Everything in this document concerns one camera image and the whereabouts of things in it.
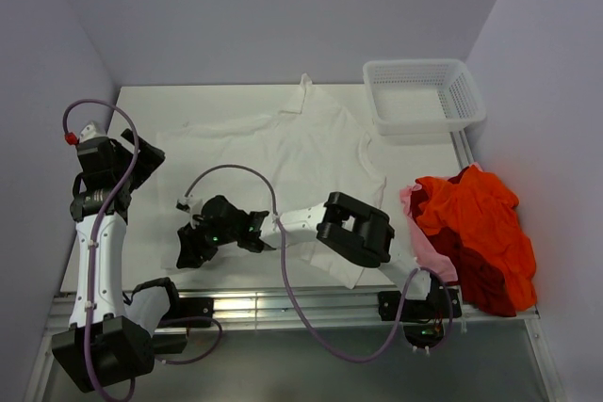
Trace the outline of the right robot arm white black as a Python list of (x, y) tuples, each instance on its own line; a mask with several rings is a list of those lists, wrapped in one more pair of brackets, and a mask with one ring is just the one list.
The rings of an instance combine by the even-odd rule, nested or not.
[(322, 244), (347, 262), (377, 269), (398, 289), (406, 289), (413, 314), (426, 317), (440, 305), (440, 295), (432, 287), (435, 277), (401, 256), (389, 215), (342, 192), (331, 193), (324, 203), (281, 215), (246, 212), (222, 195), (208, 201), (183, 197), (176, 208), (189, 215), (177, 231), (178, 269), (199, 268), (229, 244), (253, 253), (282, 245)]

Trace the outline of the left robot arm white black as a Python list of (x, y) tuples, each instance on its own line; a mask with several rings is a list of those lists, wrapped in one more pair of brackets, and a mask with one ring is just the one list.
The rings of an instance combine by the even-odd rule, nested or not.
[(165, 154), (126, 129), (122, 139), (134, 147), (128, 151), (95, 122), (67, 138), (81, 166), (70, 205), (79, 247), (78, 283), (68, 328), (53, 336), (52, 352), (77, 388), (90, 393), (150, 373), (155, 330), (179, 322), (184, 303), (167, 277), (139, 284), (130, 297), (122, 290), (132, 193)]

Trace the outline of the white t shirt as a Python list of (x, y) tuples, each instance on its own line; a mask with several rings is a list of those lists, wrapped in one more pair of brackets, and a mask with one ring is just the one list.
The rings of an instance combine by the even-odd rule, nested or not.
[(176, 231), (185, 222), (176, 202), (188, 189), (202, 200), (222, 195), (245, 211), (299, 210), (335, 191), (381, 207), (386, 179), (369, 159), (370, 141), (350, 111), (308, 75), (274, 114), (157, 134), (166, 154), (158, 197), (171, 222), (162, 268), (176, 268)]

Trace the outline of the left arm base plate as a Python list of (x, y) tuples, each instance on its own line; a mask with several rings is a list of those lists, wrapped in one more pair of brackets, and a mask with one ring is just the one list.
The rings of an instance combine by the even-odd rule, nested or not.
[(162, 317), (160, 327), (209, 328), (214, 313), (214, 299), (211, 297), (181, 297), (175, 308)]

